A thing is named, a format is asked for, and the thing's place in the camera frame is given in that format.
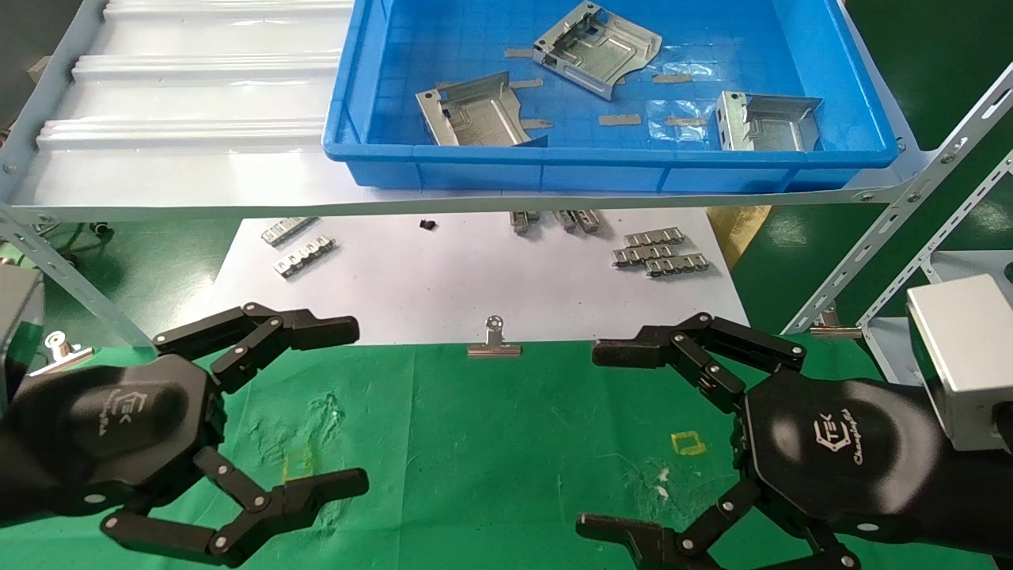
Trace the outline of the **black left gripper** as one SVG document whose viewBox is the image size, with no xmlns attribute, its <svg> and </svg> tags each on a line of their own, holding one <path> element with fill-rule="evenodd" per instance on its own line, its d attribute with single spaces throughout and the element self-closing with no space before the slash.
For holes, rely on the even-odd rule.
<svg viewBox="0 0 1013 570">
<path fill-rule="evenodd" d="M 214 447 L 223 443 L 220 393 L 241 390 L 276 357 L 350 345 L 357 318 L 319 318 L 250 302 L 157 333 L 159 355 L 138 367 L 47 373 L 18 387 L 2 416 L 3 526 L 96 515 L 116 545 L 237 568 L 276 535 L 308 528 L 327 503 L 370 489 L 361 468 L 299 477 L 265 491 Z M 192 361 L 221 352 L 210 374 Z M 214 530 L 152 519 L 204 475 L 241 508 Z"/>
</svg>

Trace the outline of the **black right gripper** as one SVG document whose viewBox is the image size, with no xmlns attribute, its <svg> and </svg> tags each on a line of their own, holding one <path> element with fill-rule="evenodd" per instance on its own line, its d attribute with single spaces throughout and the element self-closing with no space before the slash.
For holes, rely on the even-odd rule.
<svg viewBox="0 0 1013 570">
<path fill-rule="evenodd" d="M 761 484 L 741 480 L 681 533 L 582 513 L 580 537 L 622 545 L 637 569 L 719 569 L 709 549 L 768 503 L 771 519 L 801 531 L 813 552 L 767 569 L 861 569 L 829 528 L 871 542 L 1010 554 L 1010 454 L 955 450 L 925 389 L 779 372 L 746 390 L 719 356 L 776 373 L 800 371 L 806 349 L 709 313 L 592 347 L 597 367 L 670 367 L 721 412 L 742 411 L 746 472 Z"/>
</svg>

